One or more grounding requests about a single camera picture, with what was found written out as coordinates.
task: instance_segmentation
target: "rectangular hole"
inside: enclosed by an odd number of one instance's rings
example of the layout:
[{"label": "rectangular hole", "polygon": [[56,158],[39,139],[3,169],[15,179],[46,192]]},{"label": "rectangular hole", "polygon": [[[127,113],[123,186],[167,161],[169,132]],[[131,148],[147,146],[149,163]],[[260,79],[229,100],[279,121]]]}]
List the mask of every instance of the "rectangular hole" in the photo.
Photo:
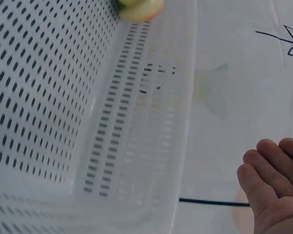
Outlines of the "rectangular hole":
[{"label": "rectangular hole", "polygon": [[101,148],[102,148],[102,145],[94,144],[93,147],[94,147],[94,148],[101,149]]},{"label": "rectangular hole", "polygon": [[108,178],[108,177],[102,177],[102,180],[103,180],[103,181],[106,181],[106,182],[111,182],[111,179]]},{"label": "rectangular hole", "polygon": [[87,185],[93,185],[93,182],[92,181],[89,181],[89,180],[85,180],[85,184],[87,184]]},{"label": "rectangular hole", "polygon": [[107,111],[107,110],[103,110],[103,113],[106,114],[106,115],[110,115],[111,112],[110,111]]},{"label": "rectangular hole", "polygon": [[91,193],[92,192],[92,189],[90,189],[90,188],[84,188],[84,191],[85,192],[88,192],[88,193]]},{"label": "rectangular hole", "polygon": [[117,130],[117,131],[123,130],[123,128],[122,127],[119,127],[119,126],[114,126],[114,129]]},{"label": "rectangular hole", "polygon": [[119,145],[119,141],[117,141],[117,140],[111,140],[111,144]]},{"label": "rectangular hole", "polygon": [[101,120],[109,121],[109,118],[108,118],[108,117],[104,117],[104,116],[102,116],[102,117],[101,117]]},{"label": "rectangular hole", "polygon": [[116,157],[114,155],[107,155],[107,158],[112,159],[112,160],[116,159]]},{"label": "rectangular hole", "polygon": [[102,137],[96,137],[95,138],[97,141],[104,141],[104,139]]},{"label": "rectangular hole", "polygon": [[121,120],[121,119],[117,119],[117,120],[116,120],[116,123],[123,124],[123,123],[124,123],[124,121],[123,121],[123,120]]},{"label": "rectangular hole", "polygon": [[117,116],[119,116],[119,117],[126,117],[126,114],[124,114],[124,113],[117,113]]},{"label": "rectangular hole", "polygon": [[107,186],[107,185],[105,185],[105,184],[101,184],[101,186],[100,186],[102,189],[107,189],[107,190],[109,190],[109,186]]},{"label": "rectangular hole", "polygon": [[97,171],[97,168],[96,167],[93,167],[93,166],[88,166],[88,169],[90,169],[92,171]]},{"label": "rectangular hole", "polygon": [[98,130],[97,133],[100,135],[105,135],[105,131],[102,131],[102,130]]},{"label": "rectangular hole", "polygon": [[126,111],[126,110],[127,110],[127,107],[125,107],[125,106],[120,106],[119,109],[120,109],[120,110],[123,110],[123,111]]},{"label": "rectangular hole", "polygon": [[94,174],[87,173],[87,177],[94,178],[94,177],[96,177],[96,176],[95,176]]},{"label": "rectangular hole", "polygon": [[109,147],[108,150],[110,150],[111,152],[117,152],[117,149],[114,147]]},{"label": "rectangular hole", "polygon": [[114,163],[111,163],[111,162],[106,162],[105,165],[107,167],[114,167],[115,166]]},{"label": "rectangular hole", "polygon": [[92,151],[92,154],[93,154],[93,155],[100,156],[100,153],[99,153],[99,152],[97,152],[97,151]]},{"label": "rectangular hole", "polygon": [[104,173],[107,174],[107,175],[112,175],[113,174],[113,172],[110,171],[110,170],[104,170]]},{"label": "rectangular hole", "polygon": [[90,159],[90,162],[98,163],[99,161],[98,161],[97,159],[95,159],[95,158],[91,158],[91,159]]},{"label": "rectangular hole", "polygon": [[99,195],[100,195],[100,196],[107,197],[107,193],[99,192]]},{"label": "rectangular hole", "polygon": [[125,103],[125,104],[129,104],[129,101],[127,101],[127,100],[121,100],[121,103]]},{"label": "rectangular hole", "polygon": [[107,125],[105,123],[99,123],[99,126],[103,128],[107,128]]}]

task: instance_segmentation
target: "apple slice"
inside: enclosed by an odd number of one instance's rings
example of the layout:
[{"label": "apple slice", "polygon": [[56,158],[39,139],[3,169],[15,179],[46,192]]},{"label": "apple slice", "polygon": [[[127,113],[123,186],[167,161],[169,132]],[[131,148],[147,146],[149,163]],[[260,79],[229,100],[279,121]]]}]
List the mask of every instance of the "apple slice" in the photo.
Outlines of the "apple slice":
[{"label": "apple slice", "polygon": [[125,6],[133,5],[133,4],[135,4],[136,2],[139,2],[139,1],[142,1],[142,0],[119,0],[119,2],[122,5],[125,5]]},{"label": "apple slice", "polygon": [[164,6],[164,0],[138,0],[131,6],[124,6],[120,12],[120,17],[133,21],[143,22],[157,16]]}]

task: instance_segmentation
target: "stain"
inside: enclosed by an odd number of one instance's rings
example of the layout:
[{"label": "stain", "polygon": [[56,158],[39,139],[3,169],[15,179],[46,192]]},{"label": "stain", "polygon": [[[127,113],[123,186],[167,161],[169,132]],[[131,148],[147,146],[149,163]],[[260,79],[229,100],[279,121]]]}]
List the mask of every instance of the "stain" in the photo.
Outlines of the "stain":
[{"label": "stain", "polygon": [[212,70],[195,71],[192,104],[204,104],[218,118],[225,118],[228,109],[228,63]]}]

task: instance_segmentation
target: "black mark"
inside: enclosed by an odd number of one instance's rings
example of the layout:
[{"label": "black mark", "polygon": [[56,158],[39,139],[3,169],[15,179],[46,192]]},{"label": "black mark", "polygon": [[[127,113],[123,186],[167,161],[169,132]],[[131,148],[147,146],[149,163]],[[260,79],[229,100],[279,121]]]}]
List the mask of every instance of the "black mark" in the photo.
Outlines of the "black mark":
[{"label": "black mark", "polygon": [[[285,29],[289,33],[290,37],[293,39],[293,28],[291,28],[289,26],[286,26],[286,25],[283,25],[283,26],[285,27]],[[263,35],[269,36],[269,37],[272,37],[272,38],[277,38],[280,41],[284,41],[284,42],[289,43],[289,44],[293,44],[293,40],[283,39],[283,38],[280,38],[278,36],[275,36],[275,35],[269,34],[269,33],[264,33],[264,32],[259,32],[259,31],[255,31],[255,32],[256,33],[259,33],[259,34],[263,34]],[[293,46],[289,49],[288,55],[293,57]]]},{"label": "black mark", "polygon": [[179,202],[207,204],[207,205],[219,205],[219,206],[250,207],[250,205],[248,203],[224,202],[224,201],[206,201],[206,200],[197,200],[197,199],[188,199],[188,198],[179,198]]},{"label": "black mark", "polygon": [[[173,67],[173,71],[172,71],[172,74],[173,74],[173,75],[176,73],[175,70],[176,70],[176,68]],[[150,68],[145,68],[144,71],[145,71],[145,73],[143,73],[142,75],[143,75],[144,77],[146,77],[146,76],[149,74],[149,72],[152,72],[152,69],[150,69]],[[161,66],[161,65],[159,65],[159,70],[158,70],[158,72],[159,72],[159,73],[165,73],[166,71],[162,69],[162,66]],[[147,92],[144,91],[144,90],[140,90],[140,93],[146,94]]]}]

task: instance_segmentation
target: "white surface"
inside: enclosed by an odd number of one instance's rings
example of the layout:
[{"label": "white surface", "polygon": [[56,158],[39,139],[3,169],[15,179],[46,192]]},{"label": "white surface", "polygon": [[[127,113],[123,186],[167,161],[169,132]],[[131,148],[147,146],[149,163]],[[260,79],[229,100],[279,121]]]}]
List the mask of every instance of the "white surface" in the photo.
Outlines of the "white surface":
[{"label": "white surface", "polygon": [[293,0],[198,0],[198,18],[181,197],[233,201],[244,152],[293,136],[293,44],[255,32],[293,41]]},{"label": "white surface", "polygon": [[[250,208],[238,209],[248,220]],[[172,234],[253,234],[252,219],[238,231],[232,214],[232,207],[180,203]]]},{"label": "white surface", "polygon": [[170,232],[196,9],[134,24],[105,0],[0,1],[0,233]]}]

